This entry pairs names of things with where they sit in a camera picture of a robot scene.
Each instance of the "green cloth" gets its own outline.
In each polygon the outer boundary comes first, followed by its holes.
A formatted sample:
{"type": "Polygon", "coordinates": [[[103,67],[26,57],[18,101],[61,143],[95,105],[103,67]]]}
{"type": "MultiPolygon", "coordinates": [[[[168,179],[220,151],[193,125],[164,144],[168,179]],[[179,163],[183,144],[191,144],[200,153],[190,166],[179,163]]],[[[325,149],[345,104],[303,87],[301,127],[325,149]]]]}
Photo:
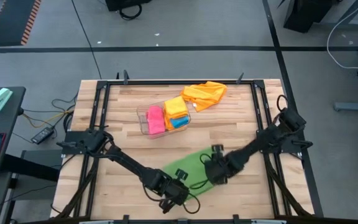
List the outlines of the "green cloth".
{"type": "MultiPolygon", "coordinates": [[[[193,154],[190,154],[188,156],[186,156],[183,159],[179,159],[175,162],[172,162],[171,164],[165,166],[163,168],[163,171],[166,172],[167,174],[169,174],[172,178],[176,179],[176,175],[175,172],[178,169],[181,169],[183,171],[185,171],[186,173],[188,173],[188,177],[186,180],[181,180],[187,187],[189,187],[190,193],[193,194],[194,196],[197,196],[199,194],[202,194],[204,192],[206,192],[209,189],[212,189],[214,186],[211,184],[211,182],[207,181],[207,183],[200,189],[190,189],[190,186],[207,180],[207,176],[205,174],[205,168],[204,168],[204,164],[201,163],[200,161],[200,155],[202,154],[207,154],[209,156],[211,156],[212,154],[212,149],[211,147],[208,147],[200,152],[195,152],[193,154]]],[[[208,159],[207,156],[203,156],[202,160],[204,161],[205,159],[208,159]]],[[[191,199],[192,196],[189,195],[187,197],[187,200],[191,199]]]]}

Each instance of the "orange towel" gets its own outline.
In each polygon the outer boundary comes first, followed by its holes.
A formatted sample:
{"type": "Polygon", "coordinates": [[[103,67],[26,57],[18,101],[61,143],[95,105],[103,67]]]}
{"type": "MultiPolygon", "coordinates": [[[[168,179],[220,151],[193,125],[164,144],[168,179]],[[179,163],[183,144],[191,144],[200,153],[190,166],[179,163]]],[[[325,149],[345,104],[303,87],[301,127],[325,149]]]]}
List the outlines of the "orange towel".
{"type": "Polygon", "coordinates": [[[168,130],[174,129],[170,119],[182,118],[187,115],[187,106],[181,96],[172,98],[164,102],[165,128],[167,128],[168,130]]]}
{"type": "Polygon", "coordinates": [[[200,112],[219,103],[226,90],[226,85],[208,81],[205,84],[185,86],[180,94],[184,100],[195,103],[196,111],[200,112]]]}

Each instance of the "butcher block tabletop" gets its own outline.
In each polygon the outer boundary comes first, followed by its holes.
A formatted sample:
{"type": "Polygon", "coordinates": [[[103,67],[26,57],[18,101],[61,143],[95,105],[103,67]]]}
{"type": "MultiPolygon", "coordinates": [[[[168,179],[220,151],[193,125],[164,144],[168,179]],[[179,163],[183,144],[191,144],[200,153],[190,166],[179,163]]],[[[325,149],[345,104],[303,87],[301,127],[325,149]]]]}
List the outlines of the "butcher block tabletop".
{"type": "MultiPolygon", "coordinates": [[[[272,117],[278,114],[277,97],[283,94],[280,80],[264,80],[272,117]]],[[[97,80],[81,82],[72,131],[84,131],[89,127],[97,80]]],[[[239,149],[255,138],[258,129],[250,85],[228,85],[221,102],[200,112],[189,104],[191,122],[185,131],[157,139],[149,139],[140,131],[136,109],[140,105],[151,105],[180,95],[184,85],[114,85],[110,89],[105,129],[114,136],[114,141],[123,152],[146,167],[162,169],[163,166],[200,151],[213,144],[223,144],[225,152],[239,149]]],[[[266,128],[262,95],[257,91],[266,128]]],[[[104,90],[99,100],[96,124],[99,124],[104,90]]],[[[310,193],[302,163],[289,154],[281,154],[285,183],[303,208],[313,213],[310,193]]],[[[78,188],[83,156],[77,155],[60,172],[53,207],[62,210],[78,188]]],[[[280,213],[284,214],[281,193],[276,186],[280,213]]],[[[149,192],[153,198],[157,195],[149,192]]],[[[81,213],[85,214],[85,192],[81,213]]],[[[229,179],[227,185],[215,186],[198,196],[201,209],[196,214],[186,213],[183,207],[174,206],[163,214],[158,202],[149,200],[144,194],[139,178],[125,168],[108,159],[99,161],[94,191],[92,220],[122,220],[129,215],[131,220],[168,219],[240,219],[273,218],[265,164],[261,153],[254,154],[243,171],[229,179]]],[[[197,209],[196,200],[187,201],[190,211],[197,209]]]]}

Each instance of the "pink sponge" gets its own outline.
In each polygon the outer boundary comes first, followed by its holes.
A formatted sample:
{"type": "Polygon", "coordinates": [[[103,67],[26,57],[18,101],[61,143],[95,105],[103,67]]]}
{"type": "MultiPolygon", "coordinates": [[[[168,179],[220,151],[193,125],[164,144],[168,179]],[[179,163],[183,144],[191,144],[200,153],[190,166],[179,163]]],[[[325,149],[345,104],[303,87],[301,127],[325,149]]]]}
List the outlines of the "pink sponge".
{"type": "Polygon", "coordinates": [[[165,132],[164,112],[161,107],[151,106],[146,112],[146,118],[149,123],[149,134],[165,132]]]}

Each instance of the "clear plastic container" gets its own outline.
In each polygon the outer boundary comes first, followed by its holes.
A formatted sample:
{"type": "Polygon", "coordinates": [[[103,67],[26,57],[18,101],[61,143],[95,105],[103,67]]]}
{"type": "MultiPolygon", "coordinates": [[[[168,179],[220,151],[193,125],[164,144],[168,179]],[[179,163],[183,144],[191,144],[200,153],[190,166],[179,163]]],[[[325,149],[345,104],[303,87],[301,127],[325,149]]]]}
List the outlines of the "clear plastic container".
{"type": "Polygon", "coordinates": [[[149,134],[149,123],[147,122],[146,112],[147,112],[147,110],[149,110],[149,108],[151,106],[159,106],[161,109],[163,109],[164,108],[164,101],[159,102],[159,103],[154,103],[152,105],[140,105],[140,106],[137,107],[137,110],[136,110],[137,116],[139,117],[140,130],[142,131],[142,133],[144,135],[147,135],[150,139],[159,138],[159,137],[162,137],[162,136],[166,136],[168,134],[173,134],[175,132],[184,131],[184,130],[187,129],[187,126],[191,121],[190,113],[188,113],[189,122],[187,124],[183,125],[182,127],[175,128],[173,130],[165,129],[165,132],[163,132],[163,133],[149,134]]]}

